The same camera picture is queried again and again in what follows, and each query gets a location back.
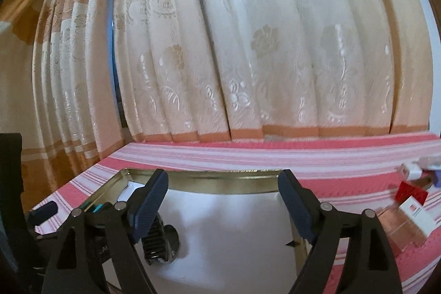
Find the red toy block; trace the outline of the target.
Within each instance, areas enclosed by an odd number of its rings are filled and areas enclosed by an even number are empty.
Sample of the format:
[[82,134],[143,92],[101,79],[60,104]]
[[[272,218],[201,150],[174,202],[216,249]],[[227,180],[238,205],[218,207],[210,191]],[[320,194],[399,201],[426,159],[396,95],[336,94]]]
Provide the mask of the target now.
[[411,183],[402,181],[398,187],[395,195],[395,201],[399,204],[403,204],[410,197],[413,197],[421,205],[423,205],[428,197],[428,191],[423,190]]

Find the white box red logo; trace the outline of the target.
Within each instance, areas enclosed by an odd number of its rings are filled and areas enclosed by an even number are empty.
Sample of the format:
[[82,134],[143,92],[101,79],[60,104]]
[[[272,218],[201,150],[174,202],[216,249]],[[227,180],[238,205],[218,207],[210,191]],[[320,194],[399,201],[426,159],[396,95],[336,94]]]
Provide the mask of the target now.
[[438,228],[437,222],[428,211],[412,196],[406,199],[398,210],[405,216],[406,220],[411,223],[417,233],[428,238],[433,231]]

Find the gold metal tin tray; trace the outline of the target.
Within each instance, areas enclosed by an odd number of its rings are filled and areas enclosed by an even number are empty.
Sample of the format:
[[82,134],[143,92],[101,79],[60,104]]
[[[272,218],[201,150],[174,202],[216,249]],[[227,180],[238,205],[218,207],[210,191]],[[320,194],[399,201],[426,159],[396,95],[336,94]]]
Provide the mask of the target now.
[[175,227],[172,263],[145,265],[158,293],[288,293],[297,277],[289,213],[279,193],[168,190],[159,213]]

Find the clear plastic case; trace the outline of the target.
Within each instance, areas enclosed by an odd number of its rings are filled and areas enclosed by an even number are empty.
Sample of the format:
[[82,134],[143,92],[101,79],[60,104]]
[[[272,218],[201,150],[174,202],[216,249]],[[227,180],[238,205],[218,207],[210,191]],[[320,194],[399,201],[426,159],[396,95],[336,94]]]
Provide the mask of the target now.
[[417,163],[424,171],[436,172],[441,170],[441,156],[420,157]]

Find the black toothed gear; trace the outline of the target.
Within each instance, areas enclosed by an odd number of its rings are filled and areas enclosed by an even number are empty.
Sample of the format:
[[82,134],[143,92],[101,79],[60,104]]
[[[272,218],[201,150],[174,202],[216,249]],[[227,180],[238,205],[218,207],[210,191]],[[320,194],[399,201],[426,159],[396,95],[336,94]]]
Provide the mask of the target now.
[[175,227],[165,224],[157,214],[149,233],[141,239],[144,258],[149,266],[172,263],[179,252],[180,240]]

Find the cream floral curtain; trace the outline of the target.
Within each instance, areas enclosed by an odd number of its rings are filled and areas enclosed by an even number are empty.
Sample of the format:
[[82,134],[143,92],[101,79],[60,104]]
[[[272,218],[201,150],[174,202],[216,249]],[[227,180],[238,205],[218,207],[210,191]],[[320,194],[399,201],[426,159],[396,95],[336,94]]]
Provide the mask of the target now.
[[419,0],[4,0],[1,131],[31,208],[123,145],[424,131]]

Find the brown long box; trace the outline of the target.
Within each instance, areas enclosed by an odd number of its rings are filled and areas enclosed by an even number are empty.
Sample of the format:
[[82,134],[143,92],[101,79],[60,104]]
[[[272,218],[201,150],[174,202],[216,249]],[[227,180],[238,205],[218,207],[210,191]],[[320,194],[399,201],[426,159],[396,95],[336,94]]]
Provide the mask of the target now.
[[411,180],[410,184],[424,191],[428,191],[434,184],[434,179],[430,175],[422,176],[418,179]]

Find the copper pink box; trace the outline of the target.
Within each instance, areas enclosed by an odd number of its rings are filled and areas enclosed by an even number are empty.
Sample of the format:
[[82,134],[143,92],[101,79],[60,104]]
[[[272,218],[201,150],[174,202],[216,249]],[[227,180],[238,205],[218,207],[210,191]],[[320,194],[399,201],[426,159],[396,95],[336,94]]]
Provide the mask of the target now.
[[397,207],[387,207],[378,213],[378,219],[386,233],[395,257],[403,253],[410,245],[421,247],[427,236]]

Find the purple toy block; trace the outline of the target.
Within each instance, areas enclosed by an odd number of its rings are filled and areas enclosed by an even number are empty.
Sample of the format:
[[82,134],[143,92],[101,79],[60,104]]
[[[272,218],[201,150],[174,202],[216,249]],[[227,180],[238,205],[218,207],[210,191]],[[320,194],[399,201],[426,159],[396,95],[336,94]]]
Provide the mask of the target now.
[[441,187],[441,170],[440,169],[433,170],[432,175],[433,175],[434,186],[437,188],[440,188]]

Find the teal toy block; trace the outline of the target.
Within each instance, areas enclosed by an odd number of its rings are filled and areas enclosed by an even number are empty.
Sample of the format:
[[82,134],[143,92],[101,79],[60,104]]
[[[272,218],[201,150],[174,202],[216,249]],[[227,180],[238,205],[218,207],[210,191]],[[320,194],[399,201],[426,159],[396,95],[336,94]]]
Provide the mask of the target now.
[[92,209],[92,213],[98,212],[101,209],[101,207],[102,207],[101,204],[98,204],[98,205],[94,206],[93,209]]

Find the white small block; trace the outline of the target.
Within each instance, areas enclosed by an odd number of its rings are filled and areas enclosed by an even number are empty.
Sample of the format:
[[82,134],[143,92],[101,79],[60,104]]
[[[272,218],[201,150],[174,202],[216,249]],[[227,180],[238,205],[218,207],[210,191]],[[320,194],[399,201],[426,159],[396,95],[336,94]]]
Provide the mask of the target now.
[[398,169],[404,180],[417,180],[422,177],[423,169],[417,162],[402,163]]

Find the pink striped tablecloth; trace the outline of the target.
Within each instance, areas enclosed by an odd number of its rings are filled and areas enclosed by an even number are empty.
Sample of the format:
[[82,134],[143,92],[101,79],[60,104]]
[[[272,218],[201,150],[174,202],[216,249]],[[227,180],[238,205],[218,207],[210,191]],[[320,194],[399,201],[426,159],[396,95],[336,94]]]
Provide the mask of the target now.
[[290,169],[320,200],[341,211],[359,213],[391,205],[401,183],[396,169],[402,163],[439,154],[440,140],[430,133],[205,145],[131,143],[51,194],[58,213],[37,232],[55,231],[71,209],[126,168],[217,172]]

